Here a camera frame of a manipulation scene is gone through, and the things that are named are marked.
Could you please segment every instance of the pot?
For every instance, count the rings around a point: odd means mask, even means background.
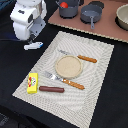
[[[118,17],[120,26],[125,30],[128,30],[128,4],[119,7],[116,15]]]
[[[94,22],[100,20],[102,8],[97,5],[86,5],[81,9],[81,20],[91,23],[91,29],[94,29]]]
[[[68,8],[62,8],[60,6],[62,2],[66,2],[68,4]],[[59,6],[60,16],[64,18],[75,17],[78,13],[79,2],[80,0],[59,0],[59,2],[56,1],[57,5]]]

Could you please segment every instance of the metal fork tines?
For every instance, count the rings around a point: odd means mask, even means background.
[[[57,77],[56,75],[51,74],[51,73],[49,73],[49,72],[47,72],[47,71],[45,71],[45,76],[46,76],[47,78],[52,79],[52,80],[60,80],[60,81],[62,81],[61,78],[59,78],[59,77]]]

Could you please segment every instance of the knife with wooden handle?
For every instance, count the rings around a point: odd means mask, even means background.
[[[63,50],[58,50],[59,52],[65,54],[65,55],[73,55],[72,53],[69,53],[69,52],[66,52],[66,51],[63,51]],[[77,56],[79,59],[82,59],[82,60],[86,60],[86,61],[90,61],[90,62],[93,62],[93,63],[96,63],[97,60],[96,59],[93,59],[93,58],[89,58],[89,57],[86,57],[86,56],[81,56],[81,55],[78,55]]]

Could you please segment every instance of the fork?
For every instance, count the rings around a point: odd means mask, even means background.
[[[77,84],[77,83],[75,83],[75,82],[69,81],[69,80],[64,79],[64,78],[60,78],[60,77],[58,77],[58,76],[56,76],[56,75],[54,75],[54,74],[51,74],[51,73],[49,73],[49,72],[47,72],[47,71],[45,71],[44,75],[45,75],[45,77],[47,77],[47,78],[49,78],[49,79],[52,79],[52,80],[59,80],[59,81],[65,83],[65,84],[71,85],[71,86],[76,87],[76,88],[78,88],[78,89],[81,89],[81,90],[84,89],[84,86],[83,86],[83,85]]]

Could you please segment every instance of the wooden handle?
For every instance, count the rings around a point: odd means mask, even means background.
[[[89,57],[86,57],[86,56],[78,55],[78,58],[79,58],[79,59],[82,59],[82,60],[90,61],[90,62],[93,62],[93,63],[96,63],[96,62],[97,62],[96,59],[89,58]]]
[[[63,79],[63,82],[64,82],[65,84],[71,85],[71,86],[76,87],[76,88],[79,88],[79,89],[81,89],[81,90],[83,90],[83,89],[84,89],[84,86],[83,86],[83,85],[80,85],[80,84],[74,83],[74,82],[72,82],[72,81],[69,81],[69,80]]]

